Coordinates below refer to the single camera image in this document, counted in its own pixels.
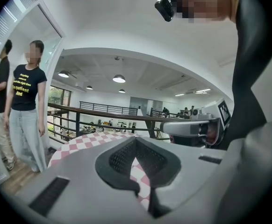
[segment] window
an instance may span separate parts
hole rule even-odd
[[[60,89],[54,86],[50,86],[50,91],[49,91],[49,99],[48,102],[51,104],[57,104],[57,105],[64,105],[64,106],[70,106],[71,102],[71,91],[67,91],[64,89]],[[51,131],[54,131],[56,133],[61,133],[62,127],[69,127],[69,121],[67,120],[62,120],[59,117],[63,118],[69,118],[69,113],[65,111],[61,111],[60,109],[48,107],[48,117],[47,117],[47,125],[48,129]],[[55,137],[57,139],[63,139],[60,135],[50,132],[49,131],[49,136]]]

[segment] black t-shirt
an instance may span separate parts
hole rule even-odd
[[[0,83],[7,82],[9,77],[9,60],[8,57],[4,57],[0,62]],[[7,88],[0,91],[0,113],[5,110],[6,103],[6,90]]]
[[[45,73],[39,67],[27,70],[25,66],[18,65],[14,70],[14,98],[11,105],[13,110],[34,110],[36,108],[37,85],[47,81]]]
[[[251,87],[272,58],[272,0],[239,0],[236,14],[238,50],[232,89],[234,112],[220,149],[245,138],[266,123],[263,110]]]

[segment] wooden floor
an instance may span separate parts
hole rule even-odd
[[[53,154],[49,154],[48,159],[50,160]],[[1,184],[4,191],[11,195],[15,195],[22,187],[33,180],[40,173],[33,172],[31,167],[27,164],[17,160],[13,170],[9,172],[10,178]]]

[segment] pink and white checkered tile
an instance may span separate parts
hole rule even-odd
[[[77,152],[81,149],[91,148],[97,145],[101,145],[114,140],[120,140],[122,138],[138,136],[132,133],[115,133],[115,132],[101,132],[90,133],[63,144],[52,156],[48,167],[60,162],[64,157]],[[137,159],[134,160],[131,168],[131,180],[136,181],[140,185],[140,192],[138,194],[138,200],[141,205],[147,210],[150,201],[150,181],[140,166]]]

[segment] light gray jeans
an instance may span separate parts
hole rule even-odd
[[[33,171],[47,168],[42,140],[38,131],[36,109],[11,110],[9,116],[10,140],[18,159],[31,166]]]

